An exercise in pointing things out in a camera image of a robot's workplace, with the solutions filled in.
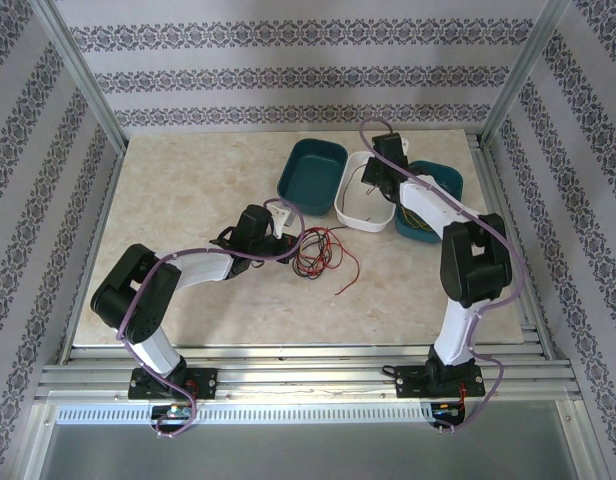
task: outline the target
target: damask pattern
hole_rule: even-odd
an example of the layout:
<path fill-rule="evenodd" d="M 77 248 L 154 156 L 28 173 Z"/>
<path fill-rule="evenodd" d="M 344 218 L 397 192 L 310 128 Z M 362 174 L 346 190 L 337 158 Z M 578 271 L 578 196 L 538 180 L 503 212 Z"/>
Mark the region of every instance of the damask pattern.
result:
<path fill-rule="evenodd" d="M 3 0 L 0 3 L 0 67 L 31 18 L 32 8 L 26 0 Z"/>
<path fill-rule="evenodd" d="M 575 5 L 616 64 L 616 0 L 575 0 Z"/>
<path fill-rule="evenodd" d="M 24 401 L 26 390 L 30 386 L 33 365 L 37 361 L 38 349 L 41 347 L 40 339 L 43 338 L 46 325 L 51 318 L 61 279 L 68 264 L 79 224 L 107 142 L 108 139 L 103 129 L 101 126 L 97 126 L 81 173 L 75 184 L 70 205 L 66 210 L 55 241 L 55 248 L 50 255 L 47 270 L 42 277 L 39 293 L 34 302 L 35 306 L 30 312 L 31 316 L 26 323 L 21 343 L 17 347 L 17 360 L 12 364 L 12 372 L 8 376 L 6 387 L 2 393 L 3 401 L 0 403 L 0 458 L 3 458 L 10 445 L 10 435 L 14 431 L 15 422 L 21 413 L 21 403 Z M 112 170 L 106 188 L 108 188 L 111 178 Z M 103 201 L 99 208 L 99 214 L 101 214 L 102 207 Z M 96 223 L 92 232 L 91 244 L 95 230 Z M 86 254 L 81 268 L 82 272 L 87 257 Z M 79 283 L 75 284 L 75 288 L 79 288 Z"/>
<path fill-rule="evenodd" d="M 41 110 L 55 87 L 64 64 L 52 43 L 48 43 L 44 53 L 35 65 L 26 87 L 17 99 L 12 115 L 0 136 L 0 197 L 8 185 L 8 177 L 19 162 L 23 147 L 28 143 L 32 128 L 37 124 Z"/>
<path fill-rule="evenodd" d="M 491 157 L 494 159 L 495 158 L 495 154 L 492 151 L 492 145 L 490 147 L 490 155 Z M 496 162 L 493 162 L 493 166 L 495 167 L 495 171 L 497 173 L 497 177 L 499 178 L 499 183 L 501 185 L 501 189 L 503 191 L 504 194 L 504 198 L 506 200 L 506 205 L 508 206 L 508 211 L 510 212 L 510 220 L 512 223 L 513 228 L 515 229 L 515 234 L 517 236 L 517 239 L 519 240 L 518 244 L 519 244 L 519 249 L 524 257 L 524 262 L 527 268 L 527 273 L 528 273 L 528 279 L 530 280 L 530 284 L 528 284 L 526 282 L 526 285 L 524 288 L 528 289 L 528 288 L 532 288 L 533 292 L 539 292 L 539 289 L 537 288 L 537 285 L 539 285 L 539 283 L 537 282 L 537 278 L 535 277 L 534 272 L 532 271 L 532 269 L 530 268 L 530 262 L 529 262 L 529 256 L 528 253 L 526 252 L 526 247 L 524 247 L 523 242 L 521 241 L 521 230 L 519 228 L 519 225 L 517 224 L 517 220 L 515 219 L 512 207 L 510 205 L 510 201 L 508 200 L 508 196 L 506 195 L 506 189 L 504 187 L 504 183 L 501 181 L 501 174 L 499 173 L 499 166 L 497 165 Z M 552 333 L 552 328 L 550 326 L 550 323 L 548 322 L 548 315 L 546 315 L 546 309 L 544 308 L 543 303 L 541 303 L 540 301 L 537 302 L 537 307 L 539 308 L 539 312 L 541 313 L 541 318 L 544 322 L 544 325 L 546 327 L 546 330 L 548 330 L 548 335 L 550 337 L 550 342 L 552 343 L 552 347 L 555 350 L 555 352 L 559 352 L 559 346 L 557 345 L 557 343 L 554 340 L 554 335 Z"/>
<path fill-rule="evenodd" d="M 474 122 L 486 119 L 490 105 L 287 105 L 117 110 L 122 127 L 166 125 L 239 125 L 279 123 L 351 123 L 369 116 L 393 122 Z"/>
<path fill-rule="evenodd" d="M 543 57 L 555 79 L 559 82 L 572 113 L 585 134 L 590 149 L 606 175 L 608 185 L 616 198 L 616 129 L 604 112 L 604 107 L 594 94 L 592 86 L 575 61 L 563 36 L 555 32 Z"/>
<path fill-rule="evenodd" d="M 531 19 L 345 19 L 73 27 L 83 52 L 301 45 L 521 45 Z"/>
<path fill-rule="evenodd" d="M 77 89 L 72 95 L 55 139 L 35 179 L 30 198 L 26 202 L 24 211 L 21 213 L 21 220 L 12 236 L 12 243 L 6 248 L 0 270 L 0 330 L 10 313 L 13 295 L 19 288 L 29 255 L 37 240 L 37 234 L 46 217 L 53 193 L 59 183 L 61 172 L 87 108 L 86 99 Z"/>
<path fill-rule="evenodd" d="M 534 83 L 526 82 L 518 97 L 546 156 L 548 167 L 554 175 L 561 198 L 570 213 L 579 242 L 588 257 L 588 264 L 593 268 L 599 291 L 604 294 L 604 303 L 611 311 L 610 316 L 616 328 L 616 260 L 606 245 L 606 236 L 600 230 L 595 212 L 586 198 L 586 192 L 579 184 L 577 172 L 570 163 Z"/>
<path fill-rule="evenodd" d="M 500 87 L 508 67 L 225 68 L 96 75 L 104 93 L 255 88 Z"/>
<path fill-rule="evenodd" d="M 586 311 L 583 309 L 575 280 L 570 274 L 565 254 L 555 234 L 553 223 L 548 216 L 546 205 L 539 193 L 539 187 L 533 177 L 526 153 L 521 146 L 519 136 L 507 118 L 499 130 L 506 152 L 512 162 L 519 188 L 524 195 L 524 202 L 528 208 L 530 219 L 535 229 L 535 235 L 543 250 L 544 259 L 548 265 L 552 281 L 558 293 L 559 302 L 570 327 L 570 334 L 574 345 L 580 354 L 580 361 L 584 366 L 586 378 L 591 384 L 595 403 L 602 414 L 602 421 L 606 425 L 608 439 L 614 445 L 616 455 L 616 393 L 615 385 L 608 380 L 608 366 L 603 362 L 603 355 L 599 344 L 591 333 Z M 508 208 L 513 210 L 506 195 Z"/>

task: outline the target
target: aluminum frame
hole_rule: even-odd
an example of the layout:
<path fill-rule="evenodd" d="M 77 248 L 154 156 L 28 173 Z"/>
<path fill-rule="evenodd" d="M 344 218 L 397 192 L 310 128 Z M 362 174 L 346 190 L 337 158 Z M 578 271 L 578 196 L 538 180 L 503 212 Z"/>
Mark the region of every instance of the aluminum frame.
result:
<path fill-rule="evenodd" d="M 110 209 L 112 207 L 112 200 L 115 196 L 115 191 L 117 190 L 117 183 L 119 182 L 119 177 L 121 176 L 121 167 L 123 166 L 125 158 L 125 151 L 122 151 L 117 155 L 117 159 L 115 160 L 115 166 L 112 172 L 112 178 L 110 180 L 110 185 L 108 187 L 108 191 L 106 192 L 106 196 L 104 197 L 104 203 L 101 209 L 101 215 L 99 217 L 99 222 L 97 224 L 95 235 L 93 237 L 92 245 L 90 248 L 90 252 L 88 253 L 88 258 L 86 259 L 86 266 L 84 267 L 84 275 L 81 280 L 81 284 L 77 290 L 77 296 L 75 297 L 75 306 L 72 309 L 72 313 L 70 318 L 68 319 L 68 325 L 66 327 L 66 335 L 64 336 L 64 343 L 61 345 L 61 350 L 59 352 L 59 357 L 57 363 L 66 364 L 70 359 L 70 352 L 72 350 L 72 343 L 75 339 L 75 334 L 77 333 L 77 327 L 79 324 L 79 317 L 81 316 L 81 312 L 83 311 L 84 305 L 86 302 L 86 295 L 88 293 L 88 285 L 90 284 L 90 278 L 92 277 L 92 272 L 95 268 L 95 261 L 97 259 L 97 254 L 99 253 L 99 247 L 101 246 L 101 240 L 104 236 L 104 230 L 106 227 L 106 222 L 108 221 L 108 215 L 110 214 Z"/>
<path fill-rule="evenodd" d="M 515 247 L 515 250 L 520 252 L 521 242 L 513 226 L 510 211 L 503 201 L 503 187 L 494 170 L 494 163 L 490 157 L 490 152 L 488 150 L 484 152 L 479 147 L 471 147 L 471 153 L 475 163 L 475 170 L 477 171 L 477 178 L 481 184 L 484 200 L 486 201 L 486 206 L 489 211 L 496 212 L 502 216 L 508 226 L 508 238 Z M 539 299 L 537 298 L 536 292 L 534 292 L 532 288 L 528 288 L 528 285 L 527 283 L 526 288 L 522 290 L 521 296 L 516 302 L 519 307 L 519 314 L 529 325 L 533 325 L 537 328 L 537 334 L 539 335 L 540 343 L 546 358 L 548 360 L 556 359 L 558 356 L 554 350 L 550 334 L 548 333 L 545 319 L 541 314 Z"/>
<path fill-rule="evenodd" d="M 571 456 L 580 478 L 606 479 L 607 469 L 595 442 L 575 373 L 568 360 L 546 360 L 535 327 L 523 327 L 522 345 L 480 345 L 479 350 L 494 354 L 506 366 L 506 376 L 493 401 L 555 401 Z M 406 418 L 408 409 L 425 411 L 430 399 L 396 398 L 392 380 L 379 372 L 385 364 L 423 362 L 428 346 L 215 346 L 181 348 L 190 365 L 218 367 L 217 397 L 201 405 L 200 420 L 211 418 L 212 411 L 229 412 L 218 423 L 252 423 L 249 415 L 268 413 L 266 423 L 292 423 L 288 416 L 270 412 L 299 412 L 308 408 L 321 411 L 318 421 L 343 411 L 379 411 L 404 421 L 421 421 L 416 415 Z M 481 364 L 486 388 L 492 386 L 496 367 Z M 35 396 L 29 423 L 30 435 L 22 447 L 14 478 L 37 478 L 49 445 L 54 424 L 66 423 L 74 412 L 91 410 L 93 424 L 110 423 L 119 410 L 141 410 L 164 402 L 129 401 L 128 379 L 136 364 L 121 347 L 74 349 L 67 365 L 49 365 Z M 469 399 L 470 403 L 480 399 Z M 337 418 L 337 422 L 387 421 Z M 121 418 L 119 423 L 137 424 Z"/>
<path fill-rule="evenodd" d="M 54 0 L 30 0 L 30 6 L 41 20 L 46 33 L 55 44 L 75 83 L 112 142 L 116 153 L 125 153 L 128 146 L 128 137 L 126 137 L 119 120 L 104 98 L 95 76 L 84 60 Z"/>
<path fill-rule="evenodd" d="M 492 143 L 523 83 L 535 66 L 539 54 L 548 43 L 552 32 L 570 3 L 570 0 L 548 0 L 548 3 L 546 3 L 481 129 L 481 147 L 484 150 L 487 150 L 487 147 Z"/>

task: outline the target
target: striped wallpaper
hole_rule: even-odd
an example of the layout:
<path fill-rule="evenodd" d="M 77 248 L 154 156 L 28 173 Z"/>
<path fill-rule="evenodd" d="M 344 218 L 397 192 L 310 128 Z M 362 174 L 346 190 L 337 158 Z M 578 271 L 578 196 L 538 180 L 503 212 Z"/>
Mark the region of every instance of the striped wallpaper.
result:
<path fill-rule="evenodd" d="M 25 0 L 0 0 L 0 478 L 54 361 L 116 154 Z"/>
<path fill-rule="evenodd" d="M 616 478 L 616 1 L 576 1 L 493 159 L 552 337 Z"/>
<path fill-rule="evenodd" d="M 544 0 L 58 0 L 127 134 L 476 131 Z"/>

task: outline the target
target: white robotic arm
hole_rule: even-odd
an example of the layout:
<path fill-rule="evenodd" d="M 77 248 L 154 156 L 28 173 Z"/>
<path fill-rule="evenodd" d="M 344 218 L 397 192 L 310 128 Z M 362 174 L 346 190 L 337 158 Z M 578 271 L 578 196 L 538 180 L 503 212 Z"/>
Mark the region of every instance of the white robotic arm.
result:
<path fill-rule="evenodd" d="M 164 255 L 157 253 L 156 257 L 162 258 Z M 230 273 L 233 258 L 221 253 L 195 253 L 174 258 L 167 263 L 181 272 L 176 291 L 198 283 L 225 280 Z M 130 348 L 146 365 L 164 377 L 170 375 L 181 361 L 161 327 L 146 340 L 130 344 Z"/>
<path fill-rule="evenodd" d="M 445 192 L 432 176 L 421 175 L 420 178 L 429 185 L 437 187 L 462 210 L 473 216 L 479 216 L 479 212 L 466 207 Z M 432 193 L 431 190 L 412 180 L 407 180 L 400 185 L 399 197 L 401 205 L 408 210 L 416 212 L 434 230 L 439 238 L 443 238 L 446 226 L 454 222 L 467 223 L 469 221 L 456 210 L 449 208 L 448 204 Z M 435 351 L 444 365 L 459 365 L 472 358 L 472 354 L 466 346 L 466 337 L 470 323 L 474 319 L 475 312 L 489 302 L 490 300 L 482 300 L 465 308 L 459 302 L 448 299 L 444 323 L 434 345 Z"/>

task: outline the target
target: metal profile bar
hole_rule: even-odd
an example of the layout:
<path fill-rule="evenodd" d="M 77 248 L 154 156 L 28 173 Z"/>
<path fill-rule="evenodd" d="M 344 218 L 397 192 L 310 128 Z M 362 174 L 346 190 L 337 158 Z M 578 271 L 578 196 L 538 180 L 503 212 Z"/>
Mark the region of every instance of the metal profile bar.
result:
<path fill-rule="evenodd" d="M 128 138 L 108 102 L 106 102 L 54 0 L 30 0 L 30 5 L 61 54 L 75 83 L 88 101 L 88 105 L 92 108 L 106 135 L 113 143 L 115 151 L 118 154 L 125 152 L 128 146 Z"/>
<path fill-rule="evenodd" d="M 68 370 L 43 372 L 40 385 L 45 384 L 80 384 L 80 383 L 122 383 L 127 384 L 132 368 L 127 370 Z M 493 380 L 497 377 L 499 369 L 496 367 L 483 367 L 484 379 Z M 568 367 L 532 368 L 509 367 L 506 369 L 507 379 L 574 379 L 572 369 Z M 365 368 L 295 368 L 290 369 L 248 369 L 248 370 L 220 370 L 219 383 L 355 383 L 355 382 L 385 382 L 389 379 L 381 374 L 379 364 Z"/>
<path fill-rule="evenodd" d="M 497 130 L 517 97 L 517 93 L 519 93 L 523 83 L 535 66 L 539 54 L 548 43 L 552 32 L 557 27 L 569 4 L 569 0 L 548 0 L 546 3 L 484 122 L 481 130 L 482 148 L 488 147 L 492 143 Z"/>
<path fill-rule="evenodd" d="M 579 478 L 610 480 L 610 472 L 583 400 L 556 402 Z"/>
<path fill-rule="evenodd" d="M 39 478 L 52 437 L 59 408 L 55 405 L 33 405 L 26 423 L 23 442 L 19 445 L 8 478 L 34 480 Z"/>
<path fill-rule="evenodd" d="M 177 351 L 185 358 L 350 358 L 350 357 L 426 357 L 430 345 L 388 345 L 388 346 L 214 346 L 183 347 Z M 477 345 L 477 353 L 487 355 L 542 355 L 538 343 Z M 99 346 L 73 348 L 71 359 L 114 359 L 130 358 L 121 346 Z"/>
<path fill-rule="evenodd" d="M 106 192 L 104 204 L 101 209 L 101 215 L 99 217 L 95 230 L 95 236 L 92 241 L 90 252 L 88 253 L 88 258 L 86 259 L 84 275 L 81 278 L 81 284 L 79 285 L 79 289 L 77 290 L 77 296 L 75 297 L 75 305 L 72 309 L 70 318 L 68 319 L 68 326 L 66 328 L 66 335 L 64 336 L 64 343 L 61 346 L 61 352 L 59 354 L 59 359 L 57 360 L 58 363 L 67 363 L 68 359 L 70 358 L 72 343 L 75 338 L 75 334 L 77 333 L 79 317 L 81 316 L 81 312 L 85 303 L 85 297 L 88 293 L 88 284 L 90 283 L 90 277 L 92 276 L 92 272 L 95 267 L 95 260 L 97 259 L 97 254 L 99 253 L 101 239 L 104 236 L 104 229 L 106 226 L 106 222 L 108 221 L 108 214 L 110 213 L 110 208 L 112 207 L 112 199 L 115 195 L 115 191 L 117 190 L 117 182 L 119 181 L 119 176 L 121 175 L 121 167 L 123 165 L 124 155 L 125 154 L 123 152 L 119 153 L 115 161 L 110 185 L 108 186 L 108 191 Z"/>
<path fill-rule="evenodd" d="M 475 160 L 475 167 L 477 175 L 480 181 L 483 179 L 484 183 L 484 196 L 488 195 L 490 201 L 493 202 L 494 210 L 499 213 L 506 225 L 512 226 L 512 214 L 508 210 L 508 206 L 504 202 L 504 191 L 494 169 L 492 157 L 490 151 L 474 152 L 473 158 Z M 510 241 L 515 247 L 515 250 L 521 252 L 521 241 L 517 236 L 517 232 L 514 228 L 509 228 Z M 521 292 L 521 298 L 518 304 L 524 309 L 524 316 L 536 327 L 537 334 L 539 335 L 540 343 L 544 349 L 544 354 L 549 360 L 557 358 L 557 354 L 553 347 L 553 342 L 550 334 L 548 333 L 548 327 L 545 324 L 543 315 L 539 308 L 539 299 L 536 292 L 532 289 L 531 284 L 527 283 L 526 288 Z"/>
<path fill-rule="evenodd" d="M 492 380 L 484 380 L 486 390 L 492 388 Z M 42 386 L 36 396 L 36 404 L 47 405 L 98 405 L 132 404 L 163 405 L 166 402 L 129 401 L 127 385 L 111 384 L 66 384 Z M 579 384 L 574 380 L 504 380 L 496 401 L 528 400 L 578 400 L 581 399 Z M 420 401 L 452 401 L 453 399 L 420 399 Z M 290 385 L 220 385 L 216 400 L 204 403 L 248 403 L 248 404 L 303 404 L 303 403 L 350 403 L 350 402 L 395 402 L 395 387 L 389 383 L 351 384 L 290 384 Z"/>
<path fill-rule="evenodd" d="M 466 134 L 466 141 L 468 142 L 468 148 L 470 148 L 470 150 L 479 148 L 479 138 L 477 135 Z"/>
<path fill-rule="evenodd" d="M 381 363 L 387 365 L 396 364 L 414 364 L 423 363 L 425 357 L 382 357 Z M 190 366 L 199 368 L 218 368 L 221 370 L 293 370 L 296 368 L 305 369 L 323 369 L 323 370 L 341 370 L 341 369 L 362 369 L 362 368 L 374 368 L 378 365 L 377 359 L 344 359 L 337 360 L 336 364 L 333 364 L 332 359 L 297 359 L 281 361 L 278 359 L 260 359 L 257 361 L 251 361 L 248 359 L 223 359 L 223 360 L 206 360 L 206 359 L 187 359 Z M 491 363 L 478 361 L 477 364 L 482 369 L 495 368 Z M 532 367 L 541 369 L 553 369 L 561 367 L 569 367 L 570 362 L 568 360 L 546 360 L 541 358 L 536 360 L 517 360 L 515 357 L 505 358 L 506 368 L 517 367 Z M 89 371 L 89 370 L 126 370 L 129 371 L 137 367 L 137 363 L 134 359 L 118 359 L 118 360 L 73 360 L 67 365 L 57 366 L 48 365 L 44 368 L 43 373 L 49 372 L 70 372 L 70 371 Z"/>

